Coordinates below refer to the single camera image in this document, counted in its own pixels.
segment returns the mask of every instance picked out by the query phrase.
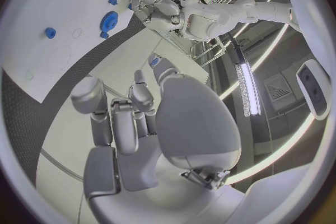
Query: air vent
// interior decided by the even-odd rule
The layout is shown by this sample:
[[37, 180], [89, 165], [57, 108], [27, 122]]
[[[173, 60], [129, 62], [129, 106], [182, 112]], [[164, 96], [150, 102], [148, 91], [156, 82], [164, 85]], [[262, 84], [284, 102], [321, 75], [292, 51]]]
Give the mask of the air vent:
[[281, 74], [265, 80], [264, 84], [272, 101], [276, 101], [292, 93], [289, 84]]

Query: robotic arm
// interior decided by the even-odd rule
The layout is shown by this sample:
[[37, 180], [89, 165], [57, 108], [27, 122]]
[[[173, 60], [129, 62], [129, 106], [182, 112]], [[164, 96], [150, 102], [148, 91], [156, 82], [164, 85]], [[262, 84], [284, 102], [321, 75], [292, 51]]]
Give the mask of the robotic arm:
[[152, 30], [178, 30], [183, 37], [208, 41], [225, 34], [238, 24], [258, 20], [291, 25], [301, 31], [291, 4], [240, 0], [235, 4], [206, 5], [199, 0], [181, 0], [182, 9], [171, 0], [131, 0], [132, 10]]

